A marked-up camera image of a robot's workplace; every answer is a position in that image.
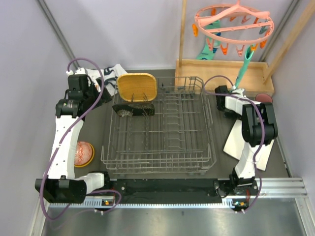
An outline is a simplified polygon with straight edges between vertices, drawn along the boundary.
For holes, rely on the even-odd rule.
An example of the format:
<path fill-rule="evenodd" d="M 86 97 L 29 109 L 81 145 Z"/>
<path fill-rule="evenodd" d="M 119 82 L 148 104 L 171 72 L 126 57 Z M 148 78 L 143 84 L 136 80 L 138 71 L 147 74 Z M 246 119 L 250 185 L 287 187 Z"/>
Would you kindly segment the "yellow woven-pattern plate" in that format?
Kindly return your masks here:
<path fill-rule="evenodd" d="M 126 102 L 151 102 L 158 93 L 157 80 L 149 73 L 126 73 L 118 77 L 117 87 Z"/>

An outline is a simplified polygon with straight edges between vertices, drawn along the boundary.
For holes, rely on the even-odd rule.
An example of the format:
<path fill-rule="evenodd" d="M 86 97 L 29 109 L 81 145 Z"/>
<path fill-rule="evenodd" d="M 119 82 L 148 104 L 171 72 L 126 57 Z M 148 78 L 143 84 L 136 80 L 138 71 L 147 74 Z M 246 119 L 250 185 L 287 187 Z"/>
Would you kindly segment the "black floral square plate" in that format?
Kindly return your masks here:
<path fill-rule="evenodd" d="M 154 116 L 155 107 L 151 103 L 120 103 L 112 106 L 120 117 Z"/>

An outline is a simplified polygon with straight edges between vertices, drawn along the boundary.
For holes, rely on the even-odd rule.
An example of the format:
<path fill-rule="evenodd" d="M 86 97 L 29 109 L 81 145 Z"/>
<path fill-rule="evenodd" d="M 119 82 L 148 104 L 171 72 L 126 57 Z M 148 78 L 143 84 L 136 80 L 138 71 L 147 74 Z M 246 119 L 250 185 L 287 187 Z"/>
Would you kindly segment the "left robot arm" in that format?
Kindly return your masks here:
<path fill-rule="evenodd" d="M 86 74 L 68 77 L 68 89 L 56 104 L 56 132 L 50 166 L 43 178 L 35 181 L 35 189 L 49 203 L 80 204 L 96 190 L 101 195 L 111 191 L 106 173 L 91 172 L 76 178 L 74 162 L 79 133 L 85 116 L 92 109 L 111 101 L 103 78 L 95 81 Z"/>

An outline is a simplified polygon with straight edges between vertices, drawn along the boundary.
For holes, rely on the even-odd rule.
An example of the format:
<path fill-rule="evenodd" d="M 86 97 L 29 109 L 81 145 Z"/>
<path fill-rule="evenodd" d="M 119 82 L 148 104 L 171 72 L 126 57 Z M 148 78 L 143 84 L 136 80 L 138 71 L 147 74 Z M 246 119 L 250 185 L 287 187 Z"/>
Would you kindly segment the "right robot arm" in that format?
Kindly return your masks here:
<path fill-rule="evenodd" d="M 278 136 L 273 104 L 269 101 L 253 101 L 243 95 L 243 90 L 229 92 L 227 86 L 215 89 L 217 109 L 229 118 L 241 121 L 243 150 L 238 164 L 230 175 L 230 190 L 237 195 L 252 186 L 260 151 Z"/>

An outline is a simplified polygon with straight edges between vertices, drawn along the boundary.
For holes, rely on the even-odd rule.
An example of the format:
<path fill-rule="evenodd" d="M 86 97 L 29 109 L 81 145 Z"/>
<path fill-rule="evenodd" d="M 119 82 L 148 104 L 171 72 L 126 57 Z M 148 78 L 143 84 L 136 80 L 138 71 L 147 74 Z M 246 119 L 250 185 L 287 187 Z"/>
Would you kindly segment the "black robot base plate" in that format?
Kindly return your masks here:
<path fill-rule="evenodd" d="M 229 179 L 178 178 L 178 179 L 118 179 L 106 180 L 103 188 L 94 190 L 90 196 L 121 194 L 121 204 L 210 204 L 223 198 L 239 196 L 241 199 L 258 194 L 258 186 L 235 187 Z"/>

